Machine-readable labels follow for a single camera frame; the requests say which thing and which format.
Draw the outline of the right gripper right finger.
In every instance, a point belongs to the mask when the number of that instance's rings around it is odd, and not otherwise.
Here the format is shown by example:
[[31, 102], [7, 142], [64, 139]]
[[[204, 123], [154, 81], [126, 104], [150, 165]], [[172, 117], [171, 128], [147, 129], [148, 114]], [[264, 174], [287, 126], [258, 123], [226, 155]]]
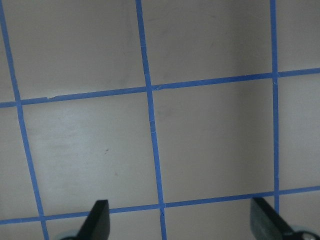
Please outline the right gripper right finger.
[[315, 233], [294, 230], [262, 197], [250, 200], [250, 230], [256, 240], [314, 240]]

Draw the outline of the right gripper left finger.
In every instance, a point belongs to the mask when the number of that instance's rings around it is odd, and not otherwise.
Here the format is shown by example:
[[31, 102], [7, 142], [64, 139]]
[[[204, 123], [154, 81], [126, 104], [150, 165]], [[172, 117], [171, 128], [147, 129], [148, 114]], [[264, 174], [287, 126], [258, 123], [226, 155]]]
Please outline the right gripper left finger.
[[110, 229], [109, 201], [97, 200], [77, 234], [62, 240], [108, 240]]

